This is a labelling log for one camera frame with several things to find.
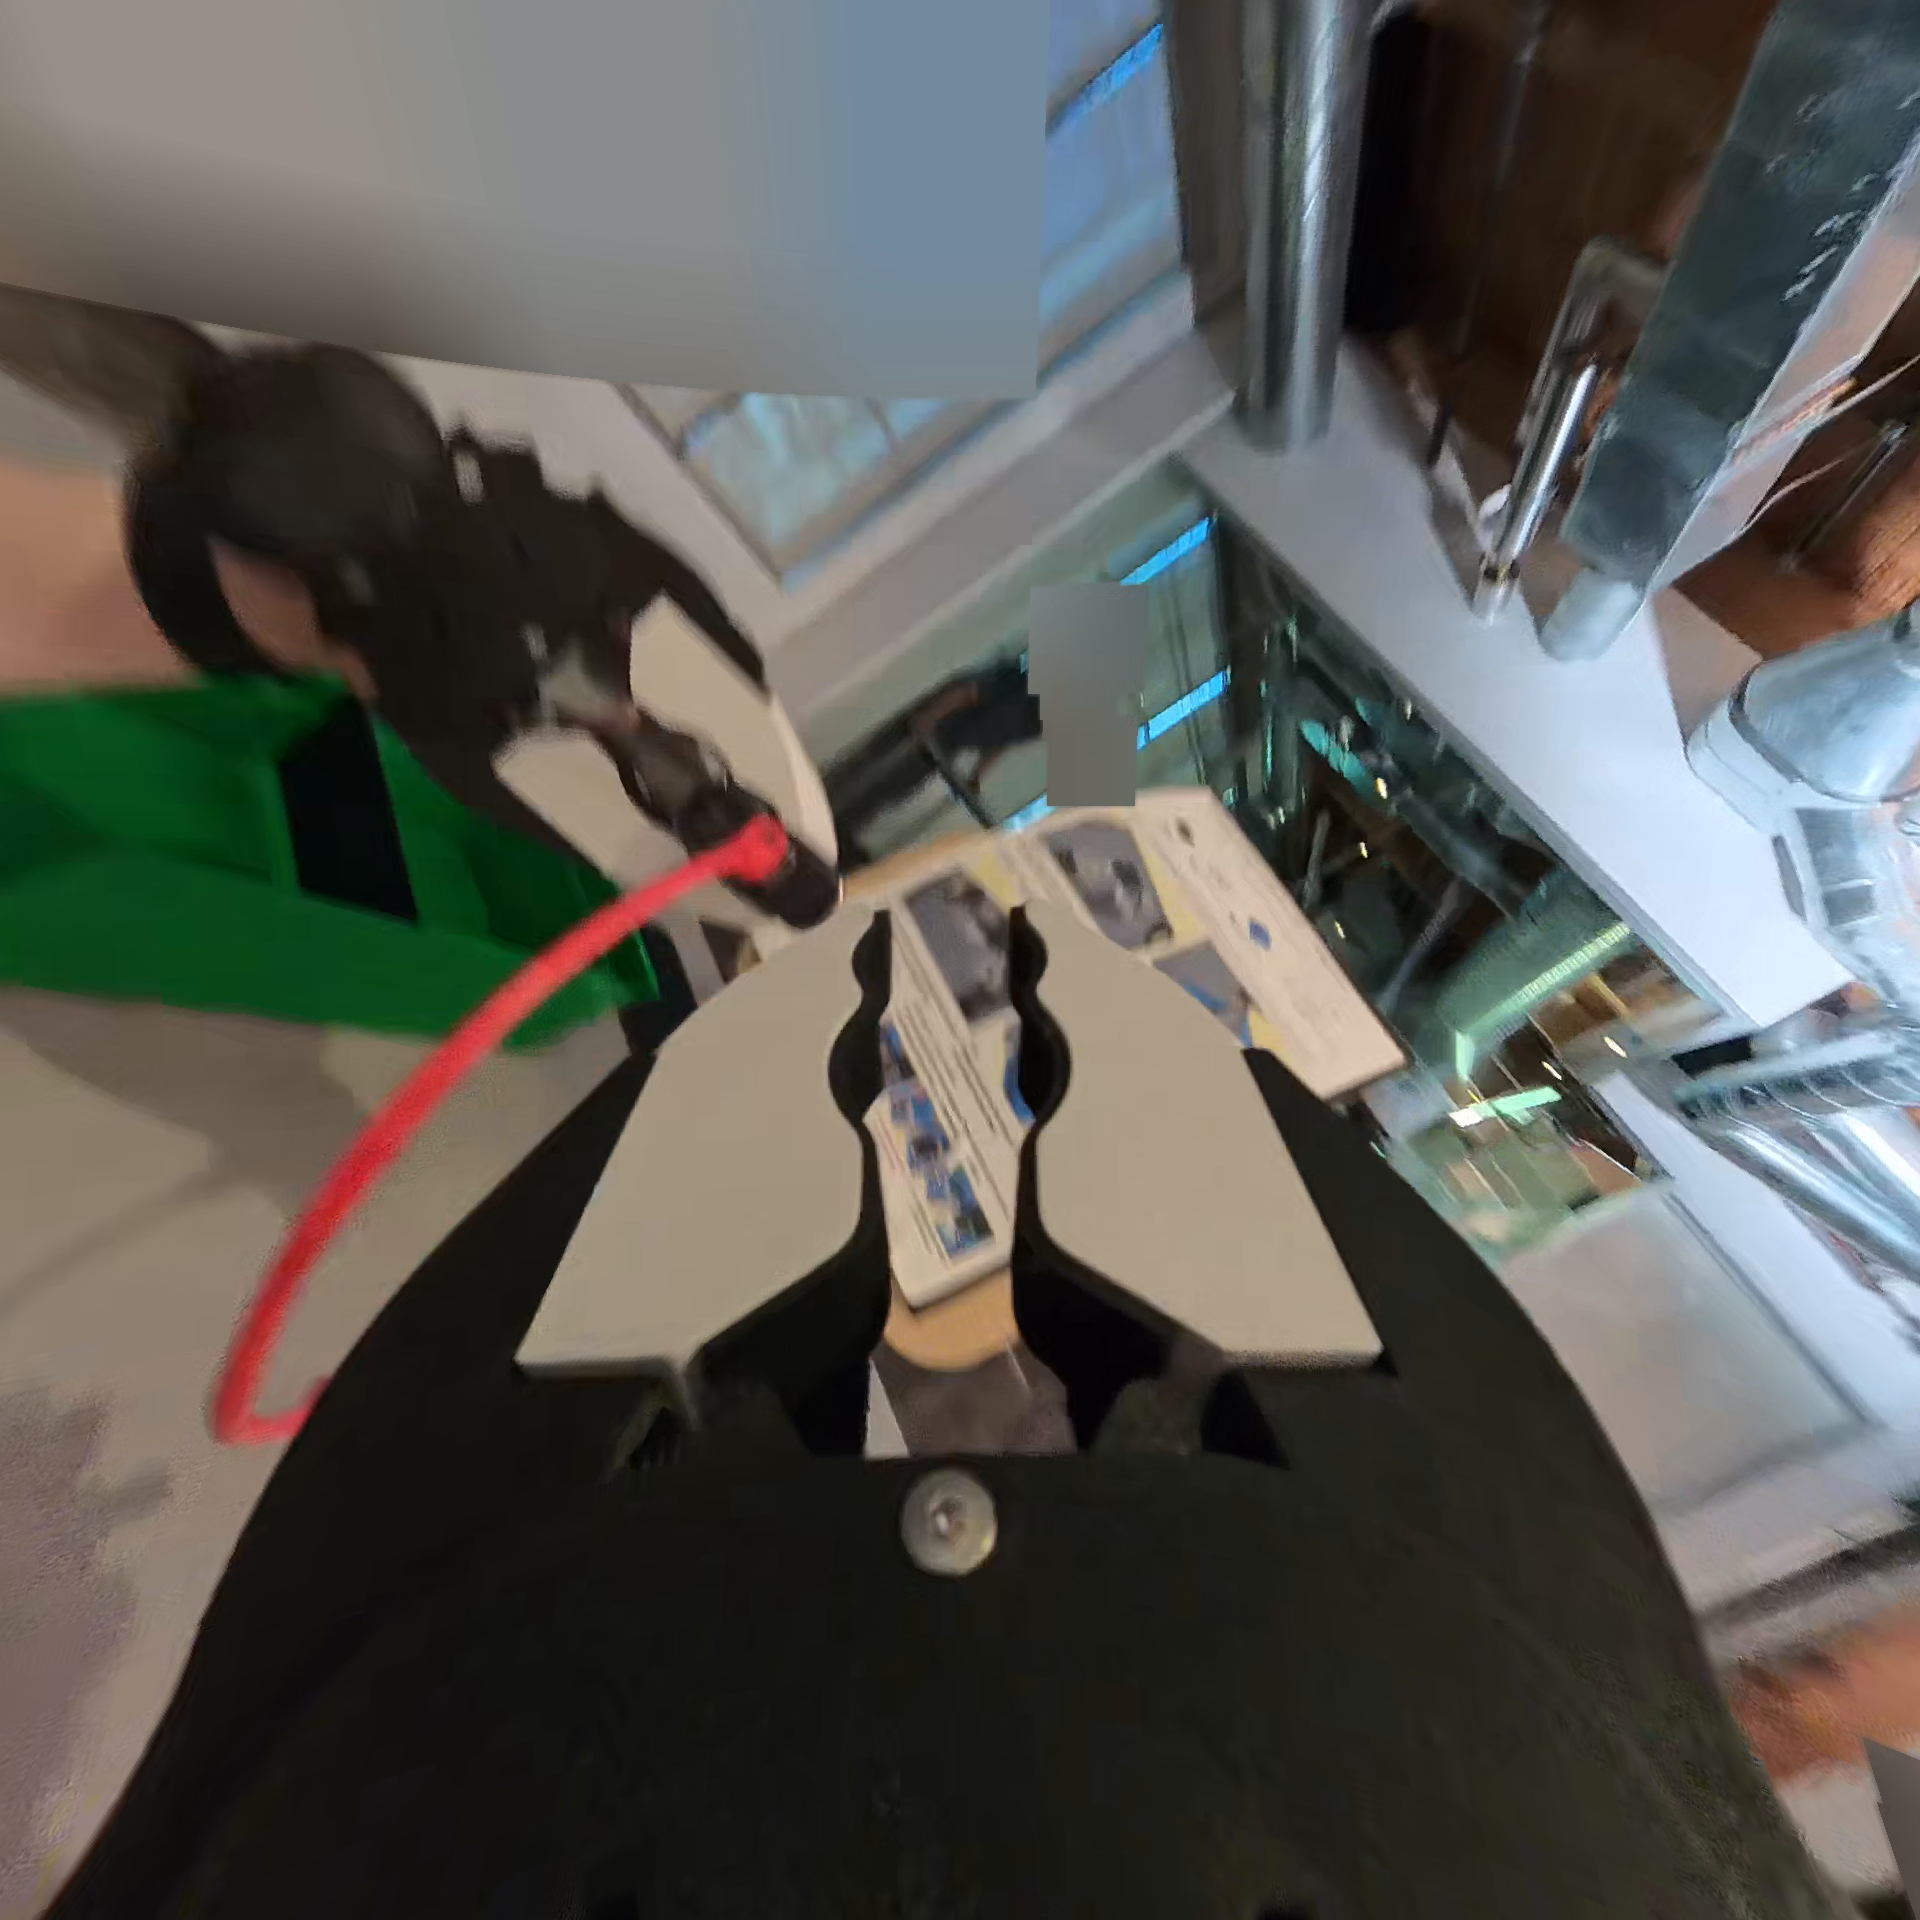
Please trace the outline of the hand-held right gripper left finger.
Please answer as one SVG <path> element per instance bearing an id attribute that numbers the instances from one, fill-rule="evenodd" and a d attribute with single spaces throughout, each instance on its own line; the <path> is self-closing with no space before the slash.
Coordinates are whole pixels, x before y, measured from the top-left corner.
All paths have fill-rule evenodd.
<path id="1" fill-rule="evenodd" d="M 892 925 L 841 908 L 658 1048 L 518 1340 L 530 1375 L 862 1374 L 892 1303 L 867 1128 Z"/>

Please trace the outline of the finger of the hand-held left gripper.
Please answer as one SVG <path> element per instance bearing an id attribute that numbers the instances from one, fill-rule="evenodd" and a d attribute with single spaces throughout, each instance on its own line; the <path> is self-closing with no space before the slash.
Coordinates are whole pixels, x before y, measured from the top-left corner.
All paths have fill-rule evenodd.
<path id="1" fill-rule="evenodd" d="M 665 593 L 633 621 L 630 694 L 657 720 L 697 736 L 772 808 L 794 852 L 806 852 L 776 892 L 805 920 L 828 920 L 841 905 L 833 804 L 777 694 Z"/>
<path id="2" fill-rule="evenodd" d="M 771 729 L 748 726 L 739 739 L 713 736 L 713 743 L 750 791 L 776 801 L 789 825 L 798 820 L 795 764 Z M 582 732 L 525 736 L 496 758 L 496 773 L 621 893 L 672 873 L 688 856 L 640 812 L 611 755 Z"/>

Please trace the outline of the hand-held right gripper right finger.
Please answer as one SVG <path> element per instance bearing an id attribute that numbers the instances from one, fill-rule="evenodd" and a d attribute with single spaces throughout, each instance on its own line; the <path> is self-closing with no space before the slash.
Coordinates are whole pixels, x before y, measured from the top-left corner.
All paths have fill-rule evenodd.
<path id="1" fill-rule="evenodd" d="M 1365 1368 L 1386 1343 L 1265 1103 L 1256 1056 L 1056 902 L 1016 911 L 1025 1024 L 1016 1318 L 1058 1374 Z"/>

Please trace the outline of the black ethernet switch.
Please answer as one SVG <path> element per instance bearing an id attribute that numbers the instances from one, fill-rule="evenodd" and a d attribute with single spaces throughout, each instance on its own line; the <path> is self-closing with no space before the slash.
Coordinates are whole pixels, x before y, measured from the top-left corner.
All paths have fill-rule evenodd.
<path id="1" fill-rule="evenodd" d="M 644 708 L 592 726 L 638 813 L 685 855 L 718 860 L 745 837 L 748 855 L 713 871 L 713 885 L 763 918 L 809 929 L 841 905 L 841 877 L 776 801 L 744 784 L 704 736 Z"/>

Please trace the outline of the green plastic bin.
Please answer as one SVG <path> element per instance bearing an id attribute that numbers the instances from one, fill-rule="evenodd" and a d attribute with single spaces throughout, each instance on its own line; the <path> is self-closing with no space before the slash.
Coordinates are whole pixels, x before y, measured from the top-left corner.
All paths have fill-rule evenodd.
<path id="1" fill-rule="evenodd" d="M 3 705 L 8 985 L 438 1039 L 613 897 L 325 680 Z"/>

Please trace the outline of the person's left hand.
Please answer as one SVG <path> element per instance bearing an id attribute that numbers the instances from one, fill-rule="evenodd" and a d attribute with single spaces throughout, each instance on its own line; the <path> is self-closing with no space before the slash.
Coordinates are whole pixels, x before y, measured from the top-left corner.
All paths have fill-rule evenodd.
<path id="1" fill-rule="evenodd" d="M 162 687 L 195 667 L 153 625 L 123 540 L 117 480 L 3 462 L 3 693 Z M 333 647 L 290 574 L 236 549 L 210 549 L 221 597 L 252 641 L 298 673 L 336 673 L 357 689 L 371 680 Z"/>

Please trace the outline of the printed instruction sheet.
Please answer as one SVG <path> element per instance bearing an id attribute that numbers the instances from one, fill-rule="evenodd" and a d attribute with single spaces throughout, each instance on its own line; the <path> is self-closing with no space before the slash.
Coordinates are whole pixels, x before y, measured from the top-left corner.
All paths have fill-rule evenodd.
<path id="1" fill-rule="evenodd" d="M 1017 1158 L 1033 1123 L 1008 990 L 1017 908 L 1061 908 L 1316 1097 L 1346 1097 L 1405 1063 L 1204 785 L 953 835 L 885 856 L 849 881 L 846 901 L 892 918 L 893 992 L 868 1125 L 893 1280 L 916 1311 L 984 1284 L 1013 1252 Z"/>

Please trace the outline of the metal ceiling pipe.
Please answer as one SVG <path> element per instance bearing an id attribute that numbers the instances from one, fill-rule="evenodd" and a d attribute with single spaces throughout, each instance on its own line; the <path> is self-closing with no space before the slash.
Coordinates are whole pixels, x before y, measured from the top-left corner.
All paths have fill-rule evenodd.
<path id="1" fill-rule="evenodd" d="M 1526 389 L 1517 460 L 1505 487 L 1480 508 L 1476 617 L 1494 617 L 1520 582 L 1520 559 L 1541 532 L 1601 376 L 1598 337 L 1613 285 L 1609 237 L 1592 239 L 1576 261 L 1544 356 Z"/>

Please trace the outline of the silver ventilation duct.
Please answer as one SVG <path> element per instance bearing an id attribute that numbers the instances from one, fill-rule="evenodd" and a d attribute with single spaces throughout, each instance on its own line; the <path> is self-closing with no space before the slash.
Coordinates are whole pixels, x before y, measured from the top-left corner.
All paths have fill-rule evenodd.
<path id="1" fill-rule="evenodd" d="M 1890 1005 L 1918 999 L 1916 605 L 1763 661 L 1688 743 L 1769 844 L 1790 911 Z"/>
<path id="2" fill-rule="evenodd" d="M 1238 320 L 1241 432 L 1305 448 L 1333 416 L 1372 8 L 1165 3 L 1161 27 L 1194 315 Z"/>

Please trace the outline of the rectangular metal duct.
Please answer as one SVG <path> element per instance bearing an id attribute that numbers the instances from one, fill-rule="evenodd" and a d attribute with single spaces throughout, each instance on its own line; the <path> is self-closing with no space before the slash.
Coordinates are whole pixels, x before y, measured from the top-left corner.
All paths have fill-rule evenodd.
<path id="1" fill-rule="evenodd" d="M 1918 5 L 1778 5 L 1564 516 L 1549 657 L 1754 521 L 1916 285 L 1916 167 Z"/>

